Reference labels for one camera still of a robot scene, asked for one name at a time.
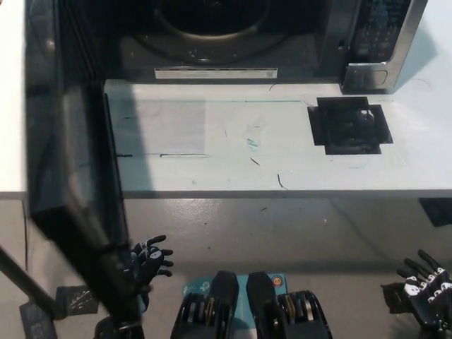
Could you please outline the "robot right hand white black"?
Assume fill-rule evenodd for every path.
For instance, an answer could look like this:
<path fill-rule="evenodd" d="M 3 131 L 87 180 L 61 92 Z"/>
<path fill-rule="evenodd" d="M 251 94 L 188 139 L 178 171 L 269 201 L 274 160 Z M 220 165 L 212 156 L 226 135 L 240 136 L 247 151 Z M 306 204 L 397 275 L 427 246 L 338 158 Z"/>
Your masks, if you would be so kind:
<path fill-rule="evenodd" d="M 426 251 L 417 255 L 422 265 L 410 258 L 398 275 L 404 279 L 403 301 L 420 325 L 421 338 L 451 337 L 451 274 Z"/>

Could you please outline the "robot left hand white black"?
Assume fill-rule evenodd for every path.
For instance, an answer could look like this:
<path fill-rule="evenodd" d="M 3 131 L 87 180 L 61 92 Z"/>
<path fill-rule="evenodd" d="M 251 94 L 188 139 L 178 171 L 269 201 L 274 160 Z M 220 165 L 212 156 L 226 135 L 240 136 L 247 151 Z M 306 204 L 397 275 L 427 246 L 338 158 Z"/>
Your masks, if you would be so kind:
<path fill-rule="evenodd" d="M 170 268 L 174 265 L 166 259 L 173 250 L 161 249 L 157 245 L 166 240 L 165 235 L 153 237 L 145 242 L 139 242 L 131 250 L 133 273 L 139 292 L 148 292 L 153 278 L 163 275 L 172 276 Z"/>

